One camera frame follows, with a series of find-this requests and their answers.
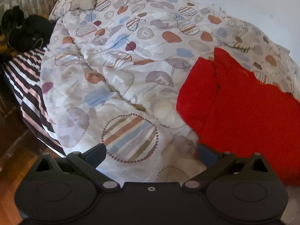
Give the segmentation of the red knit sweater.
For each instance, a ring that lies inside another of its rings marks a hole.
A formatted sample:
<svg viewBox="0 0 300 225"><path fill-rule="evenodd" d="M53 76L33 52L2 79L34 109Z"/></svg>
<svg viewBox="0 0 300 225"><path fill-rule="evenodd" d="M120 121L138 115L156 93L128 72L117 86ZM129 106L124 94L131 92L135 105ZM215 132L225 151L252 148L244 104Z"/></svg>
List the red knit sweater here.
<svg viewBox="0 0 300 225"><path fill-rule="evenodd" d="M299 185L299 102L257 80L225 50L197 60L176 109L200 143L242 158L261 153L283 183Z"/></svg>

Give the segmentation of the black clothes pile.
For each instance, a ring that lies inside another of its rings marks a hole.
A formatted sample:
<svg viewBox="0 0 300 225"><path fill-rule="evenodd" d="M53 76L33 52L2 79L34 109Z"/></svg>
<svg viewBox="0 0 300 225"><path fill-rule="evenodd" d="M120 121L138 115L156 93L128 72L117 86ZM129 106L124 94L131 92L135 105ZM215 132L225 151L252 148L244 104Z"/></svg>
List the black clothes pile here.
<svg viewBox="0 0 300 225"><path fill-rule="evenodd" d="M1 19L1 60L10 60L15 53L46 47L54 24L43 16L24 16L19 6L6 10Z"/></svg>

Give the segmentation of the patterned circle print duvet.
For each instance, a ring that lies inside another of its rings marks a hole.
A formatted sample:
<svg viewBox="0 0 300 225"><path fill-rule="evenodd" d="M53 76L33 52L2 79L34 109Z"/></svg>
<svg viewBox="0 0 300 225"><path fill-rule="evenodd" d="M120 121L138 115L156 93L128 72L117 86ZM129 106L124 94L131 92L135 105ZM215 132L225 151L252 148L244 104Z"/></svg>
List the patterned circle print duvet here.
<svg viewBox="0 0 300 225"><path fill-rule="evenodd" d="M99 171L116 182L183 183L204 171L197 135L176 111L199 57L226 50L263 83L299 97L299 67L256 26L193 0L97 0L72 10L58 0L42 60L43 100L62 146L99 143Z"/></svg>

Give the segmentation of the striped bed sheet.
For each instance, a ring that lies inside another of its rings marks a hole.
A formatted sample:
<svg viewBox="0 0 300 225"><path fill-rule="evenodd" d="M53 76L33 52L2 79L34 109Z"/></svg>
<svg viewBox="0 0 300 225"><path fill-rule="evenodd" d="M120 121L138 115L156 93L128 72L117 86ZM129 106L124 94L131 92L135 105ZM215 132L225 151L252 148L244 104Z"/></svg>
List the striped bed sheet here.
<svg viewBox="0 0 300 225"><path fill-rule="evenodd" d="M54 132L43 100L41 64L47 48L33 49L4 63L4 78L16 98L22 119L35 137L64 157L66 154Z"/></svg>

